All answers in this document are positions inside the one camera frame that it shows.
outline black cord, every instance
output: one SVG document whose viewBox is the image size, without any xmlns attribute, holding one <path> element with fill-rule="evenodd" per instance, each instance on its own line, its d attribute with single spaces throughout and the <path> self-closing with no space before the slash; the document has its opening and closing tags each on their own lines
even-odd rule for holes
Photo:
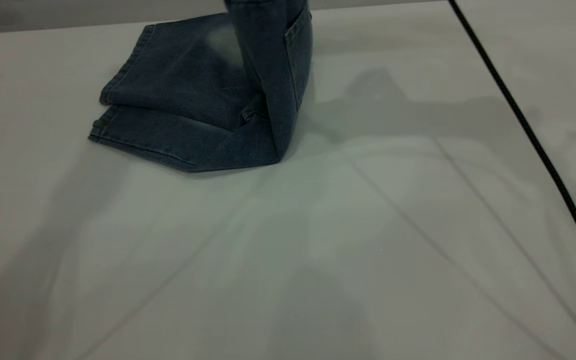
<svg viewBox="0 0 576 360">
<path fill-rule="evenodd" d="M 557 186 L 557 189 L 559 190 L 561 197 L 564 199 L 566 207 L 569 210 L 570 215 L 574 220 L 574 223 L 576 224 L 576 205 L 572 200 L 572 197 L 570 196 L 570 193 L 566 188 L 566 185 L 564 184 L 562 178 L 560 177 L 560 174 L 557 172 L 557 169 L 553 165 L 553 162 L 551 161 L 550 157 L 548 157 L 548 154 L 544 150 L 544 147 L 539 142 L 539 139 L 537 139 L 537 136 L 535 135 L 533 128 L 528 123 L 528 120 L 526 120 L 526 116 L 524 116 L 524 113 L 519 108 L 519 105 L 517 105 L 517 102 L 515 101 L 508 87 L 504 83 L 504 80 L 502 80 L 497 69 L 492 63 L 492 60 L 490 59 L 488 53 L 486 52 L 486 49 L 483 47 L 482 43 L 480 43 L 477 34 L 475 34 L 475 31 L 471 27 L 470 23 L 468 23 L 466 16 L 464 16 L 464 13 L 462 13 L 462 10 L 460 9 L 459 5 L 457 5 L 456 0 L 448 0 L 448 2 L 450 3 L 450 6 L 452 7 L 452 10 L 454 11 L 455 15 L 457 15 L 457 18 L 459 19 L 459 22 L 463 26 L 463 29 L 466 30 L 466 33 L 470 37 L 472 44 L 475 46 L 475 48 L 477 48 L 477 51 L 481 59 L 486 64 L 486 68 L 490 72 L 490 75 L 492 75 L 494 82 L 496 82 L 496 86 L 498 86 L 499 90 L 503 94 L 503 97 L 508 102 L 508 105 L 510 105 L 512 112 L 514 112 L 514 116 L 517 118 L 517 120 L 519 120 L 519 124 L 521 125 L 524 132 L 528 136 L 528 139 L 530 139 L 530 143 L 537 152 L 537 155 L 539 155 L 541 162 L 543 162 L 544 166 L 546 166 L 546 170 L 548 170 L 550 177 L 555 182 L 555 185 Z"/>
</svg>

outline jeans hem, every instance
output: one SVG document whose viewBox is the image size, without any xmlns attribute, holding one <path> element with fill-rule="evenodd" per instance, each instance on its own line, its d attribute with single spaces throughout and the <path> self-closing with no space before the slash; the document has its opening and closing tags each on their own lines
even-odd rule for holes
<svg viewBox="0 0 576 360">
<path fill-rule="evenodd" d="M 130 69 L 133 67 L 133 64 L 135 64 L 135 61 L 137 61 L 137 58 L 139 58 L 139 55 L 142 53 L 142 50 L 144 50 L 146 45 L 148 45 L 148 43 L 153 38 L 155 27 L 156 24 L 147 25 L 146 27 L 144 27 L 143 31 L 141 32 L 141 35 L 139 35 L 137 44 L 134 46 L 132 53 L 130 54 L 130 57 L 128 57 L 128 61 L 126 61 L 125 64 L 123 64 L 121 69 L 119 69 L 117 75 L 115 75 L 112 78 L 112 80 L 110 80 L 110 82 L 108 82 L 108 84 L 106 84 L 103 87 L 103 90 L 101 90 L 101 96 L 99 98 L 100 103 L 102 103 L 103 105 L 111 104 L 110 101 L 108 100 L 110 91 L 112 91 L 112 89 L 114 89 L 121 82 L 121 80 L 124 79 L 124 76 L 126 76 L 128 71 L 130 71 Z"/>
</svg>

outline stitching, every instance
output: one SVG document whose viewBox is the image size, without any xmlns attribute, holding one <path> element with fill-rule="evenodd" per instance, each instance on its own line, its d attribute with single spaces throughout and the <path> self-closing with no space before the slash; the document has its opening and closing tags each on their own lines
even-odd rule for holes
<svg viewBox="0 0 576 360">
<path fill-rule="evenodd" d="M 108 85 L 106 85 L 105 88 L 103 88 L 103 90 L 101 91 L 103 102 L 108 104 L 108 96 L 110 95 L 110 92 L 113 91 L 115 87 L 117 87 L 117 85 L 119 85 L 122 82 L 122 80 L 124 80 L 126 74 L 128 74 L 128 71 L 130 71 L 133 68 L 133 65 L 137 62 L 137 58 L 139 58 L 139 55 L 142 54 L 144 48 L 146 48 L 148 43 L 150 43 L 151 39 L 153 38 L 153 34 L 155 34 L 156 27 L 157 24 L 154 24 L 152 26 L 147 26 L 146 29 L 144 29 L 143 33 L 137 40 L 137 44 L 135 45 L 135 48 L 132 50 L 132 54 L 128 58 L 128 61 L 126 61 L 126 63 L 123 64 L 121 69 L 119 69 L 117 75 L 115 75 L 114 78 L 112 78 L 112 80 L 108 82 Z"/>
</svg>

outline back pocket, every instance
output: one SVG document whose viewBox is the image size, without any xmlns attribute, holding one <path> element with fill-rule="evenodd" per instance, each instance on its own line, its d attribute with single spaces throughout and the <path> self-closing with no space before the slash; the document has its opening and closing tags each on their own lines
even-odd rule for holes
<svg viewBox="0 0 576 360">
<path fill-rule="evenodd" d="M 313 25 L 308 6 L 301 10 L 284 37 L 294 86 L 294 101 L 299 110 L 311 73 L 311 59 L 313 58 Z"/>
</svg>

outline denim fabric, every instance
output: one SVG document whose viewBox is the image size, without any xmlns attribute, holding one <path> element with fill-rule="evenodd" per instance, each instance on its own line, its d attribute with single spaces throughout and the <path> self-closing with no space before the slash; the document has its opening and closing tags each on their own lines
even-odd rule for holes
<svg viewBox="0 0 576 360">
<path fill-rule="evenodd" d="M 105 86 L 89 139 L 186 171 L 265 166 L 290 143 L 308 81 L 306 0 L 226 0 L 228 13 L 144 28 Z"/>
</svg>

